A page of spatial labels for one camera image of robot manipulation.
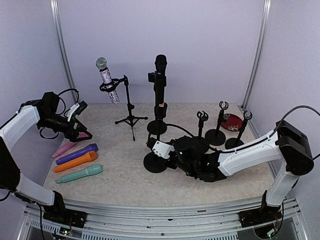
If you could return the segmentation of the black tripod mic stand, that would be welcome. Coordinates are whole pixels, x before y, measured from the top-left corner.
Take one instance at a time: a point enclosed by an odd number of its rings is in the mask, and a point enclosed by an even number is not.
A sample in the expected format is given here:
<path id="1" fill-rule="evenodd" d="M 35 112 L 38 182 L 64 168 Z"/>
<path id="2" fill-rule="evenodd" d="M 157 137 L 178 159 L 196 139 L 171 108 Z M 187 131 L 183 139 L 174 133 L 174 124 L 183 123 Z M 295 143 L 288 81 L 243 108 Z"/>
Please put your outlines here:
<path id="1" fill-rule="evenodd" d="M 135 138 L 135 133 L 134 133 L 134 126 L 136 125 L 136 123 L 139 120 L 147 120 L 148 117 L 147 116 L 135 116 L 133 115 L 132 111 L 135 108 L 135 106 L 131 103 L 130 100 L 130 91 L 129 91 L 129 79 L 126 75 L 123 76 L 123 78 L 118 79 L 118 78 L 112 78 L 115 90 L 117 89 L 118 85 L 120 83 L 123 83 L 125 86 L 125 92 L 126 92 L 126 107 L 127 107 L 127 111 L 128 111 L 128 116 L 126 118 L 123 118 L 121 120 L 115 121 L 114 123 L 116 125 L 120 124 L 120 123 L 126 123 L 130 126 L 131 128 L 131 132 L 132 132 L 132 139 L 133 141 L 136 140 Z"/>

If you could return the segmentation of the front aluminium rail base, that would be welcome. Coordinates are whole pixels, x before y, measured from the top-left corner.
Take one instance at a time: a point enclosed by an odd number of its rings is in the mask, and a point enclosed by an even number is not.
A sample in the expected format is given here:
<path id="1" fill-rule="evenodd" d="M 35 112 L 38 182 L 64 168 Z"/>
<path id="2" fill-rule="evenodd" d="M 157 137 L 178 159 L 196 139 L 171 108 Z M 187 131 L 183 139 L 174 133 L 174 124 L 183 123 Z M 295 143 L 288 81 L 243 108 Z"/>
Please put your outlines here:
<path id="1" fill-rule="evenodd" d="M 70 235 L 59 233 L 65 225 L 42 220 L 43 231 L 71 240 L 236 240 L 242 231 L 270 224 L 242 227 L 238 213 L 258 208 L 260 197 L 195 206 L 123 206 L 65 200 L 69 209 L 87 213 L 84 228 L 72 227 Z M 295 198 L 284 200 L 284 221 L 275 240 L 311 240 Z M 40 230 L 40 211 L 28 204 L 15 240 L 27 240 Z"/>

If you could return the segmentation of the red floral plate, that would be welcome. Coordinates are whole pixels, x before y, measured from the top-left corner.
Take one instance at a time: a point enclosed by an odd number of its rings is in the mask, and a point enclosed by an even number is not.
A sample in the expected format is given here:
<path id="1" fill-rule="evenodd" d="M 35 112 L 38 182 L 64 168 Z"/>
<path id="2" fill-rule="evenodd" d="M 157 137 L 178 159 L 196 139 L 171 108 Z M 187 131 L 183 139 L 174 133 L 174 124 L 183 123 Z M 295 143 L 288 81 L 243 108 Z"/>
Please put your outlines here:
<path id="1" fill-rule="evenodd" d="M 225 113 L 223 115 L 221 126 L 228 131 L 238 132 L 242 124 L 243 120 L 239 116 L 231 113 Z"/>

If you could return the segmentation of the left aluminium frame post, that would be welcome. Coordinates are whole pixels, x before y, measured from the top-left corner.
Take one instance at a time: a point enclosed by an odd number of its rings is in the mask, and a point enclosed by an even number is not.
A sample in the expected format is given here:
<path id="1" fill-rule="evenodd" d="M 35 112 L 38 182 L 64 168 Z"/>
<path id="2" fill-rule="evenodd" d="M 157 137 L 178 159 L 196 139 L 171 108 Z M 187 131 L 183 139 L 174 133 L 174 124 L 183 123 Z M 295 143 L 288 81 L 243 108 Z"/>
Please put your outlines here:
<path id="1" fill-rule="evenodd" d="M 60 18 L 59 3 L 57 0 L 50 0 L 50 9 L 53 19 L 54 29 L 57 37 L 58 47 L 62 59 L 62 65 L 66 76 L 66 82 L 70 89 L 76 89 L 75 81 L 72 75 L 70 62 L 68 59 L 67 49 L 64 40 L 62 22 Z"/>

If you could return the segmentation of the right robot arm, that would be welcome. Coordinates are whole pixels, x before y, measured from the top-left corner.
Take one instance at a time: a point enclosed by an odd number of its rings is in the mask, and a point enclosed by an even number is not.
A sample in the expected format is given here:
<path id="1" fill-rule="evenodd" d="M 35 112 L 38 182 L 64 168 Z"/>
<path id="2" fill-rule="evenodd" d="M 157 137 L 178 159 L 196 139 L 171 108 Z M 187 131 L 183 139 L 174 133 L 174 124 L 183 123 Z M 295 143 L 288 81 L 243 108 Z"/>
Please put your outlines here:
<path id="1" fill-rule="evenodd" d="M 243 228 L 280 219 L 284 198 L 298 179 L 314 168 L 307 136 L 285 120 L 278 121 L 276 128 L 266 135 L 228 150 L 203 153 L 199 140 L 183 136 L 172 143 L 157 140 L 152 151 L 187 176 L 209 183 L 262 163 L 281 160 L 274 182 L 262 195 L 261 206 L 239 212 Z"/>

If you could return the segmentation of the teal microphone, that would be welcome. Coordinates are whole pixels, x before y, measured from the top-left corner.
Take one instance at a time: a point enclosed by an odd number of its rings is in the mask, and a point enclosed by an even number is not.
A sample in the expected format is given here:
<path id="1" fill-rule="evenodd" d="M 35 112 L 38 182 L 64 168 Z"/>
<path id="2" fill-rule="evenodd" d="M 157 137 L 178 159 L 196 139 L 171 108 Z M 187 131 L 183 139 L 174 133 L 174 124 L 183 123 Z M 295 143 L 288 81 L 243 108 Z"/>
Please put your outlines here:
<path id="1" fill-rule="evenodd" d="M 100 164 L 94 164 L 91 165 L 83 170 L 79 170 L 64 176 L 61 176 L 60 178 L 55 180 L 56 184 L 64 184 L 68 182 L 73 182 L 78 179 L 86 178 L 89 176 L 94 176 L 97 174 L 100 174 L 103 172 L 103 167 Z"/>

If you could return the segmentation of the right aluminium frame post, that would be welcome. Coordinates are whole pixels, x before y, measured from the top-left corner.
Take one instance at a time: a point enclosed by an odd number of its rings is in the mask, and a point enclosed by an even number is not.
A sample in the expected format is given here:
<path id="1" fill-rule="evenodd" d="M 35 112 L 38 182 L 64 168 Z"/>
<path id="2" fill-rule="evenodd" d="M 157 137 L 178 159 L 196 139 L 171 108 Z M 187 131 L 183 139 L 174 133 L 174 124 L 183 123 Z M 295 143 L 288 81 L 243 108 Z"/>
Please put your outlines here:
<path id="1" fill-rule="evenodd" d="M 254 58 L 253 58 L 252 68 L 250 71 L 249 82 L 248 82 L 248 85 L 244 94 L 244 98 L 241 104 L 241 108 L 243 110 L 246 110 L 248 108 L 249 102 L 254 90 L 254 86 L 255 86 L 258 70 L 259 70 L 259 65 L 263 55 L 263 47 L 264 47 L 265 37 L 268 29 L 271 6 L 272 6 L 272 0 L 263 1 L 263 10 L 262 10 L 262 17 L 261 17 L 261 23 L 259 28 L 257 46 L 256 46 Z"/>

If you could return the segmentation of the purple microphone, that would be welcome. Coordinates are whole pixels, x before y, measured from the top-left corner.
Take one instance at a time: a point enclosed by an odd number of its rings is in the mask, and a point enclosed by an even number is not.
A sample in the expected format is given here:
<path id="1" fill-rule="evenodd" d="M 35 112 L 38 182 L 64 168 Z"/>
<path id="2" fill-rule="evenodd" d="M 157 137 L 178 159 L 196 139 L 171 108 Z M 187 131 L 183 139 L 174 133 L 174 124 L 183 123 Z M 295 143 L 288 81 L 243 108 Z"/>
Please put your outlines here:
<path id="1" fill-rule="evenodd" d="M 59 158 L 58 160 L 55 161 L 55 163 L 57 165 L 62 165 L 62 164 L 67 163 L 67 162 L 69 162 L 71 160 L 79 158 L 79 157 L 85 155 L 88 152 L 91 152 L 91 151 L 97 152 L 98 150 L 99 150 L 98 145 L 96 143 L 92 143 L 92 144 L 89 144 L 89 145 L 87 145 L 86 147 L 84 147 L 82 149 L 79 149 L 79 150 L 77 150 L 75 152 L 72 152 L 72 153 L 70 153 L 68 155 L 65 155 L 65 156 Z"/>

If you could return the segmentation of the orange microphone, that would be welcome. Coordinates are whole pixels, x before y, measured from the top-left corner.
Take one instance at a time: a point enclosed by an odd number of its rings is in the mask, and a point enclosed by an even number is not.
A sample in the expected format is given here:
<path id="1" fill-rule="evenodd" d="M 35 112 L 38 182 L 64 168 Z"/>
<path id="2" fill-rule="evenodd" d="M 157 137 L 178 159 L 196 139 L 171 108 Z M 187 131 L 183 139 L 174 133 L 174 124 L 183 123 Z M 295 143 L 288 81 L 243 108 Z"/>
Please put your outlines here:
<path id="1" fill-rule="evenodd" d="M 71 168 L 77 167 L 79 165 L 85 164 L 85 163 L 89 163 L 89 162 L 93 162 L 98 158 L 98 155 L 95 151 L 89 151 L 86 154 L 84 154 L 83 156 L 77 157 L 73 160 L 70 160 L 66 163 L 60 164 L 58 166 L 56 166 L 53 169 L 54 173 L 59 173 L 59 172 L 63 172 L 66 170 L 69 170 Z"/>

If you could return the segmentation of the aluminium frame post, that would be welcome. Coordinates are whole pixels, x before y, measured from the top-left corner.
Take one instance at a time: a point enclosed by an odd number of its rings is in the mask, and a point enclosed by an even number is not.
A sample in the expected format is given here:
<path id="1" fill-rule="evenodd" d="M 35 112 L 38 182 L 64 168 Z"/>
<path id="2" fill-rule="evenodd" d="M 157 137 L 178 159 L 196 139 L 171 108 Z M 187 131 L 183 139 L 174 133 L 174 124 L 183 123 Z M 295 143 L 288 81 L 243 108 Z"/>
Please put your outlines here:
<path id="1" fill-rule="evenodd" d="M 258 70 L 259 70 L 259 65 L 263 55 L 263 47 L 264 47 L 265 37 L 268 29 L 271 6 L 272 6 L 272 0 L 263 1 L 263 10 L 262 10 L 262 17 L 261 17 L 261 23 L 259 28 L 257 46 L 256 46 L 254 58 L 253 58 L 252 68 L 250 71 L 249 82 L 248 82 L 248 85 L 244 94 L 244 98 L 241 104 L 241 108 L 243 110 L 246 110 L 248 108 L 249 102 L 254 90 L 254 86 L 255 86 Z"/>
<path id="2" fill-rule="evenodd" d="M 66 82 L 70 89 L 76 89 L 75 81 L 72 75 L 70 62 L 68 59 L 67 49 L 64 40 L 62 22 L 60 18 L 59 3 L 57 0 L 50 0 L 50 9 L 53 19 L 54 29 L 57 37 L 58 47 L 62 59 L 62 65 L 66 76 Z"/>

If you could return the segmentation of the glitter silver microphone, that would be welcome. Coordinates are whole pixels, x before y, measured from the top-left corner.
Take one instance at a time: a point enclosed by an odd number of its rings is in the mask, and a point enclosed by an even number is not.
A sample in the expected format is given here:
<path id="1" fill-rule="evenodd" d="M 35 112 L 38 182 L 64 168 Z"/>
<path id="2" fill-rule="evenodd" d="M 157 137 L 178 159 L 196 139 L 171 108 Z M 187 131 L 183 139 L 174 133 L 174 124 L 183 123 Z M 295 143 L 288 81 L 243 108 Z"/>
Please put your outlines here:
<path id="1" fill-rule="evenodd" d="M 113 84 L 113 80 L 110 71 L 107 66 L 107 60 L 104 57 L 99 57 L 95 62 L 96 67 L 99 70 L 102 78 L 102 85 L 100 86 L 101 92 L 107 92 L 112 104 L 118 104 L 120 102 L 116 88 Z"/>

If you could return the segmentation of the tall round stand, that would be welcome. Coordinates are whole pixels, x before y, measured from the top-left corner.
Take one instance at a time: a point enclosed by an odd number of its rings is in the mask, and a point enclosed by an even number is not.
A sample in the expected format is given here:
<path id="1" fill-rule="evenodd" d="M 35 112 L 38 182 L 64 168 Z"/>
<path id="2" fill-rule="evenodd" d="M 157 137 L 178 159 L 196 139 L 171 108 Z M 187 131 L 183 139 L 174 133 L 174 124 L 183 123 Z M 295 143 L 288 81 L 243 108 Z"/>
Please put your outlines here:
<path id="1" fill-rule="evenodd" d="M 163 119 L 167 115 L 168 105 L 165 103 L 165 87 L 167 85 L 166 71 L 157 70 L 148 73 L 148 81 L 153 83 L 153 90 L 155 92 L 155 106 L 154 116 L 155 120 L 147 125 L 147 131 L 152 135 L 162 135 L 167 131 L 167 125 Z"/>

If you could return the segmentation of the pink microphone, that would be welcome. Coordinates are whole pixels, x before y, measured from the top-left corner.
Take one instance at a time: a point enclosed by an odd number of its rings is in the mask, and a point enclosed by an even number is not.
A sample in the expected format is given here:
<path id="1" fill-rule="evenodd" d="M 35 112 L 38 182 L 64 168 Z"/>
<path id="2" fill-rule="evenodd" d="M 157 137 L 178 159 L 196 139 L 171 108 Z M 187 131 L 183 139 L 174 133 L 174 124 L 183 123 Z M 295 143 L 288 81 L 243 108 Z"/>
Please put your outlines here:
<path id="1" fill-rule="evenodd" d="M 81 132 L 78 136 L 79 139 L 83 139 L 85 137 L 87 137 L 88 135 L 84 132 Z M 72 147 L 74 147 L 76 144 L 78 144 L 78 142 L 71 142 L 71 141 L 68 141 L 66 142 L 65 144 L 63 144 L 60 148 L 58 148 L 52 155 L 51 157 L 54 159 L 54 158 L 57 158 L 59 156 L 61 156 L 63 153 L 65 153 L 67 150 L 71 149 Z"/>

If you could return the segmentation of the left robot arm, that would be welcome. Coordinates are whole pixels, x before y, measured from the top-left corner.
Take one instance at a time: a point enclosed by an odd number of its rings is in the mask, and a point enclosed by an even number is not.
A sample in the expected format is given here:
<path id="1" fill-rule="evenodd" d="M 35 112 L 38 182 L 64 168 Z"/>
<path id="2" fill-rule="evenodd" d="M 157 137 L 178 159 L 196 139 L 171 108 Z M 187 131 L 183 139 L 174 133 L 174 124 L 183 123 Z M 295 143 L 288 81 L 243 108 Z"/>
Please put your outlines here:
<path id="1" fill-rule="evenodd" d="M 53 223 L 84 228 L 87 213 L 68 209 L 61 193 L 50 190 L 26 177 L 16 164 L 12 150 L 17 143 L 28 137 L 28 132 L 37 128 L 52 130 L 73 143 L 90 140 L 93 135 L 76 115 L 86 107 L 81 102 L 75 113 L 65 117 L 58 113 L 61 95 L 52 91 L 43 94 L 41 99 L 22 103 L 17 112 L 0 128 L 0 187 L 9 191 L 23 202 L 35 204 L 42 210 L 42 218 Z"/>

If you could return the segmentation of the black microphone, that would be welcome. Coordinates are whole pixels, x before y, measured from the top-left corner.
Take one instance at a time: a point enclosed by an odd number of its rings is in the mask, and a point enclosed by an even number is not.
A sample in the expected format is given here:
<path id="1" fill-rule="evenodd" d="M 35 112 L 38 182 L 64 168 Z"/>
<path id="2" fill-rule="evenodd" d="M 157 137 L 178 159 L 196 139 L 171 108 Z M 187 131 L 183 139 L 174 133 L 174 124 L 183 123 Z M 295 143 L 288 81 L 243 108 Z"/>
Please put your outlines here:
<path id="1" fill-rule="evenodd" d="M 167 58 L 163 54 L 159 54 L 155 59 L 155 86 L 156 86 L 156 104 L 159 107 L 164 106 Z"/>

